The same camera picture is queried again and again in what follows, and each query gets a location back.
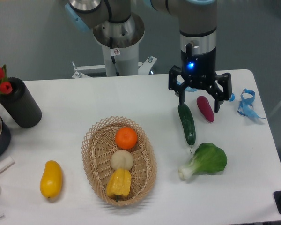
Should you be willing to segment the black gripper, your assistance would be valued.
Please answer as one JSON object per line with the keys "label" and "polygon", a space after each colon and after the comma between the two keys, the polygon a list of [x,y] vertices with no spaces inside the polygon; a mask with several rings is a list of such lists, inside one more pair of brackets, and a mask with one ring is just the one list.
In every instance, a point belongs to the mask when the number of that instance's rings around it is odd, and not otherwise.
{"label": "black gripper", "polygon": [[182,70],[176,65],[169,70],[168,89],[175,92],[180,105],[185,102],[187,85],[177,82],[183,72],[190,87],[202,90],[207,87],[208,94],[214,98],[214,112],[219,112],[221,104],[231,97],[231,74],[215,72],[216,35],[180,35],[180,50]]}

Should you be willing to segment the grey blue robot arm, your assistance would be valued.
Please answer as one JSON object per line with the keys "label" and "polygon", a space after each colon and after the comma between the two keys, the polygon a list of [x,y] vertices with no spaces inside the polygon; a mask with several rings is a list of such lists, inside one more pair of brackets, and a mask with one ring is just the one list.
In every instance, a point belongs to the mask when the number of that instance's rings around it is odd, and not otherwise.
{"label": "grey blue robot arm", "polygon": [[[178,19],[181,66],[169,71],[169,89],[182,104],[185,89],[205,90],[214,110],[230,99],[231,76],[215,71],[217,2],[215,0],[149,0],[147,4]],[[139,42],[145,32],[142,19],[128,0],[70,0],[66,11],[76,26],[92,29],[104,54],[108,76],[138,75]]]}

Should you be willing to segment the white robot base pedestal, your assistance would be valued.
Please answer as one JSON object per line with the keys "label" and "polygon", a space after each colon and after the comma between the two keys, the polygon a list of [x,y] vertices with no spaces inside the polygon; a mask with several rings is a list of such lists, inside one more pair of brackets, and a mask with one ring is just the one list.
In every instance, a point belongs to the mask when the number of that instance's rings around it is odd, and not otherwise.
{"label": "white robot base pedestal", "polygon": [[111,76],[152,75],[157,58],[150,55],[139,61],[139,43],[145,34],[144,22],[135,13],[122,23],[105,21],[93,29],[96,42],[101,46],[104,64],[76,66],[73,78],[89,78],[106,74]]}

